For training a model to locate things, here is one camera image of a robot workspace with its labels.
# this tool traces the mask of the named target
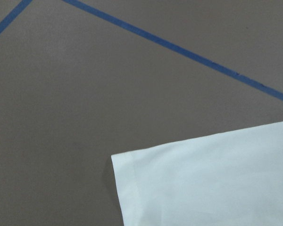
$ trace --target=gray table surface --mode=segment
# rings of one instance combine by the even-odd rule
[[[283,0],[83,2],[283,92]],[[0,35],[0,226],[121,226],[112,154],[277,121],[276,98],[33,0]]]

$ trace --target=blue line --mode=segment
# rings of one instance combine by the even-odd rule
[[[32,0],[22,0],[1,22],[0,34],[13,22],[13,20],[31,3]]]
[[[277,90],[275,90],[271,87],[265,86],[265,85],[255,81],[253,79],[250,79],[250,78],[248,78],[248,77],[246,77],[242,74],[239,74],[238,72],[235,72],[235,71],[233,71],[229,68],[226,68],[222,65],[219,65],[219,64],[217,64],[217,63],[215,63],[215,62],[213,62],[209,59],[206,59],[206,58],[204,58],[204,57],[202,57],[202,56],[200,56],[196,53],[193,53],[193,52],[186,50],[186,49],[184,49],[180,46],[177,46],[177,45],[175,45],[175,44],[173,44],[173,43],[171,43],[167,40],[164,40],[164,39],[162,39],[162,38],[160,38],[156,35],[153,35],[153,34],[147,32],[145,30],[142,30],[142,29],[135,27],[131,24],[128,24],[125,21],[117,19],[117,18],[115,18],[115,17],[113,17],[109,14],[106,14],[106,13],[104,13],[104,12],[94,8],[94,7],[88,6],[88,5],[82,3],[78,0],[63,0],[63,1],[75,6],[79,9],[81,9],[81,10],[84,10],[88,13],[91,13],[91,14],[99,17],[99,18],[102,18],[102,19],[104,19],[108,22],[111,22],[111,23],[113,23],[117,26],[120,26],[123,29],[126,29],[127,31],[133,32],[133,33],[135,33],[135,34],[137,34],[141,37],[144,37],[144,38],[146,38],[146,39],[148,39],[152,42],[155,42],[158,45],[166,47],[166,48],[168,48],[168,49],[170,49],[174,52],[177,52],[177,53],[179,53],[179,54],[181,54],[185,57],[188,57],[188,58],[190,58],[194,61],[197,61],[197,62],[199,62],[199,63],[201,63],[201,64],[203,64],[207,67],[210,67],[210,68],[212,68],[216,71],[219,71],[219,72],[221,72],[225,75],[228,75],[228,76],[230,76],[230,77],[232,77],[236,80],[239,80],[239,81],[241,81],[241,82],[243,82],[243,83],[245,83],[249,86],[252,86],[252,87],[254,87],[258,90],[261,90],[261,91],[283,101],[283,93],[281,93],[281,92],[279,92],[279,91],[277,91]]]

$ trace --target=white fabric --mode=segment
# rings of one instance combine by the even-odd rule
[[[125,226],[283,226],[283,122],[112,162]]]

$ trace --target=blue tape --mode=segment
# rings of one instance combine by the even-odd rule
[[[219,64],[217,64],[217,63],[215,63],[215,62],[213,62],[209,59],[206,59],[206,58],[204,58],[204,57],[202,57],[202,56],[200,56],[196,53],[193,53],[189,50],[186,50],[186,49],[184,49],[180,46],[177,46],[177,45],[175,45],[175,44],[173,44],[173,43],[171,43],[167,40],[164,40],[164,39],[162,39],[162,38],[160,38],[156,35],[153,35],[153,34],[147,32],[147,31],[144,31],[144,30],[138,28],[138,27],[135,27],[131,24],[128,24],[125,21],[117,19],[116,17],[113,17],[113,16],[111,16],[107,13],[104,13],[104,12],[94,8],[94,7],[88,6],[88,5],[86,5],[86,4],[84,4],[80,1],[77,1],[77,0],[63,0],[63,1],[75,6],[79,9],[81,9],[81,10],[84,10],[88,13],[91,13],[91,14],[93,14],[93,15],[101,18],[101,19],[104,19],[108,22],[111,22],[111,23],[117,25],[117,26],[120,26],[121,28],[124,28],[127,31],[133,32],[133,33],[135,33],[135,34],[137,34],[141,37],[144,37],[144,38],[146,38],[146,39],[148,39],[152,42],[155,42],[158,45],[161,45],[161,46],[168,48],[168,49],[170,49],[170,50],[172,50],[176,53],[179,53],[179,54],[181,54],[185,57],[188,57],[188,58],[190,58],[194,61],[197,61],[197,62],[199,62],[199,63],[201,63],[201,64],[203,64],[207,67],[210,67],[210,68],[212,68],[216,71],[219,71],[219,72],[221,72],[225,75],[228,75],[233,79],[239,80],[239,81],[241,81],[241,82],[243,82],[243,83],[245,83],[249,86],[252,86],[252,87],[254,87],[258,90],[261,90],[262,92],[265,92],[265,93],[283,101],[283,93],[281,93],[281,92],[279,92],[279,91],[277,91],[277,90],[275,90],[271,87],[265,86],[265,85],[261,84],[260,82],[257,82],[253,79],[250,79],[250,78],[248,78],[248,77],[246,77],[246,76],[244,76],[244,75],[242,75],[238,72],[235,72],[235,71],[233,71],[229,68],[226,68],[222,65],[219,65]]]
[[[32,0],[22,0],[1,22],[0,34],[13,22],[13,20],[31,3]]]

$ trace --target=folded cloth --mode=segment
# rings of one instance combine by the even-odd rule
[[[111,157],[124,226],[283,226],[283,122]]]

